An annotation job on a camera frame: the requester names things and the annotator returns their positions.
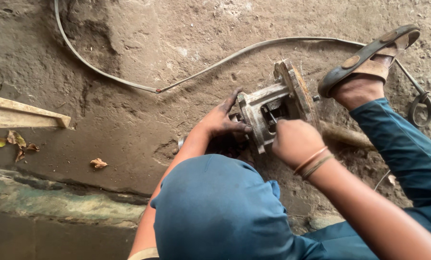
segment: concrete ledge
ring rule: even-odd
[[[145,205],[112,200],[110,192],[73,189],[67,184],[22,176],[0,169],[0,212],[57,221],[134,228]],[[135,201],[132,195],[114,198]]]

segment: metal ring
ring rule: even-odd
[[[430,121],[431,121],[431,101],[428,96],[429,91],[426,91],[422,94],[419,94],[416,96],[415,100],[413,100],[413,103],[411,103],[411,106],[409,108],[408,112],[408,121],[415,127],[426,127]],[[417,105],[419,103],[425,104],[427,106],[427,120],[423,124],[418,124],[415,121],[415,110],[417,108]]]

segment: wooden stick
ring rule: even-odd
[[[0,97],[0,128],[68,127],[71,118]]]
[[[320,121],[323,137],[334,139],[342,143],[350,144],[360,148],[376,150],[365,134],[346,129],[331,123]]]

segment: rusty metal bracket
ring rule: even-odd
[[[273,142],[277,119],[302,119],[321,133],[318,113],[299,71],[288,59],[276,62],[275,85],[252,94],[238,94],[239,107],[259,154]]]

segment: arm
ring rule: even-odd
[[[320,134],[304,121],[280,120],[276,129],[272,150],[292,169],[324,147]],[[322,153],[304,170],[329,154]],[[336,159],[326,161],[308,180],[328,197],[380,259],[431,260],[431,234]]]
[[[207,145],[212,138],[230,132],[248,133],[252,130],[250,126],[244,123],[232,122],[228,118],[228,114],[236,102],[237,95],[241,91],[242,88],[237,88],[234,90],[231,95],[224,100],[223,103],[211,110],[193,128],[193,130],[191,130],[182,148],[175,156],[166,172],[164,172],[164,175],[162,176],[158,186],[150,198],[150,202],[161,191],[161,182],[167,176],[167,174],[169,174],[176,165],[183,162],[184,160],[204,155]],[[134,244],[132,245],[132,250],[130,251],[129,257],[138,251],[156,246],[156,238],[153,228],[155,215],[156,210],[151,208],[150,203],[148,203],[145,211],[143,212],[142,219],[138,225]]]

